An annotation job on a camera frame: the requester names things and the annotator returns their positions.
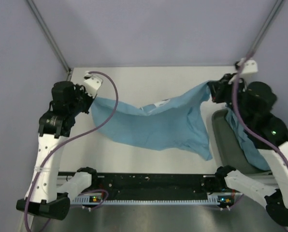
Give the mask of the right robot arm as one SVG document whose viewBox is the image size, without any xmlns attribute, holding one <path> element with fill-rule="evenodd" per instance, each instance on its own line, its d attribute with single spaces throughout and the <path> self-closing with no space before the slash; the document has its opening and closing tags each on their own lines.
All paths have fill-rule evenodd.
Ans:
<svg viewBox="0 0 288 232">
<path fill-rule="evenodd" d="M 269 166 L 277 187 L 268 186 L 238 169 L 226 165 L 215 173 L 215 186 L 220 191 L 236 190 L 263 206 L 271 219 L 288 227 L 288 129 L 271 112 L 277 101 L 272 89 L 263 82 L 246 85 L 235 73 L 207 83 L 212 101 L 226 103 L 243 127 L 247 139 Z"/>
</svg>

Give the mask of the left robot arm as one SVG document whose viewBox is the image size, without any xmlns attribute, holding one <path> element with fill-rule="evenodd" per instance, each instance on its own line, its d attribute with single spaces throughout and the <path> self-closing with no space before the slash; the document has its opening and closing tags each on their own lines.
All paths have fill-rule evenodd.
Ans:
<svg viewBox="0 0 288 232">
<path fill-rule="evenodd" d="M 65 184 L 57 187 L 62 149 L 58 146 L 67 141 L 75 117 L 88 113 L 102 82 L 87 79 L 82 85 L 71 81 L 54 84 L 49 109 L 39 119 L 38 154 L 33 179 L 25 197 L 16 203 L 19 211 L 34 216 L 63 220 L 71 201 L 83 190 L 95 191 L 99 186 L 97 172 L 93 168 L 80 168 Z"/>
</svg>

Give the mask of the light blue printed t-shirt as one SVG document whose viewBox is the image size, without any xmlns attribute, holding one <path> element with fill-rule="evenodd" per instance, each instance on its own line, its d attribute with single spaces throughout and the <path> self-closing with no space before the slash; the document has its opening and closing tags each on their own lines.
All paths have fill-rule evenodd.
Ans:
<svg viewBox="0 0 288 232">
<path fill-rule="evenodd" d="M 96 126 L 113 113 L 99 131 L 114 142 L 157 151 L 177 148 L 211 160 L 209 135 L 201 116 L 201 104 L 209 99 L 204 82 L 181 96 L 140 108 L 98 97 L 91 111 Z"/>
</svg>

